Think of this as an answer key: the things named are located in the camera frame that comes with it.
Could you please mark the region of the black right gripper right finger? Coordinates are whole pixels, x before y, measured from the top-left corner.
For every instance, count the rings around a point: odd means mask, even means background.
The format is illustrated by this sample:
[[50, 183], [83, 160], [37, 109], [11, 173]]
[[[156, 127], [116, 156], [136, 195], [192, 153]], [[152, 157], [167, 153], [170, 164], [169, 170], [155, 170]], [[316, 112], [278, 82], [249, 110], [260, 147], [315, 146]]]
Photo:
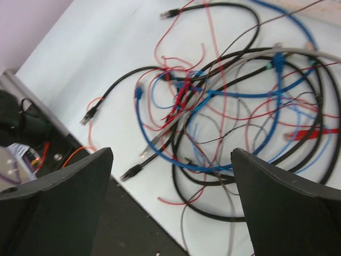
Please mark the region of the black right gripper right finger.
[[231, 162], [256, 255], [340, 255], [340, 190], [236, 148]]

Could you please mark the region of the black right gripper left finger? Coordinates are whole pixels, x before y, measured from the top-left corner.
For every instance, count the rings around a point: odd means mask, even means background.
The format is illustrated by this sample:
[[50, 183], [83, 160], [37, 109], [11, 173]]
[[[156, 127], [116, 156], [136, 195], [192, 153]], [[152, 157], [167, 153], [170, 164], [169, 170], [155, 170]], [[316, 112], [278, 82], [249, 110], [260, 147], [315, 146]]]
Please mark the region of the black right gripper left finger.
[[113, 163], [110, 148], [1, 192], [1, 255], [90, 255]]

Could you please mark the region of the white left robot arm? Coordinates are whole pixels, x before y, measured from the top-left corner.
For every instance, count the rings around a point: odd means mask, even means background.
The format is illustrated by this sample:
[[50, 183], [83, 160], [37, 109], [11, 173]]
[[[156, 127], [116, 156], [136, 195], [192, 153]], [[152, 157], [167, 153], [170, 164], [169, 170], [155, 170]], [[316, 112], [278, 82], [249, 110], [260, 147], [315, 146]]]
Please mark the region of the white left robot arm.
[[1, 90], [1, 146], [14, 143], [38, 147], [50, 137], [49, 121], [29, 114], [19, 105], [17, 98]]

